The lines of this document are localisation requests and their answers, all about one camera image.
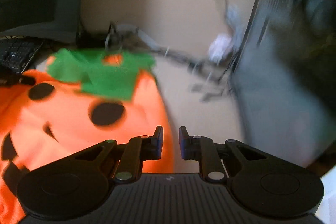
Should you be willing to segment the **orange pumpkin costume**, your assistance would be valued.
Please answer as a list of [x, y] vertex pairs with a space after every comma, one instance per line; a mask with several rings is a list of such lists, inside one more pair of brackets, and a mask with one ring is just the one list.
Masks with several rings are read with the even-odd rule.
[[108, 139], [126, 143], [162, 126], [162, 156], [143, 169], [173, 171], [173, 137], [154, 65], [147, 53], [62, 49], [45, 71], [22, 73], [36, 79], [34, 86], [1, 86], [1, 223], [25, 215], [15, 192], [26, 172]]

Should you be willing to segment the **black keyboard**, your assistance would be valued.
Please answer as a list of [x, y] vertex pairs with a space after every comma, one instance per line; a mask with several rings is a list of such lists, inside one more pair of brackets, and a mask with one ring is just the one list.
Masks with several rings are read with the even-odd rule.
[[44, 42], [32, 37], [1, 39], [1, 66], [23, 73]]

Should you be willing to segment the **crumpled white tissue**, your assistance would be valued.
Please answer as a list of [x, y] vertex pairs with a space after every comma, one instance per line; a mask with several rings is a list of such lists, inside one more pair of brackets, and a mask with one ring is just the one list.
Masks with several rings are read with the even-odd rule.
[[208, 50], [209, 60], [213, 63], [219, 64], [225, 60], [232, 52], [234, 47], [232, 36], [227, 33], [218, 34], [216, 39], [210, 44]]

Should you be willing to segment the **glass-sided computer case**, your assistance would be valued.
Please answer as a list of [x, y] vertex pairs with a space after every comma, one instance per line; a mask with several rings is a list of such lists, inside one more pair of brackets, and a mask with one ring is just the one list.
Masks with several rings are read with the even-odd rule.
[[335, 166], [335, 0], [255, 0], [232, 84], [245, 142], [322, 176]]

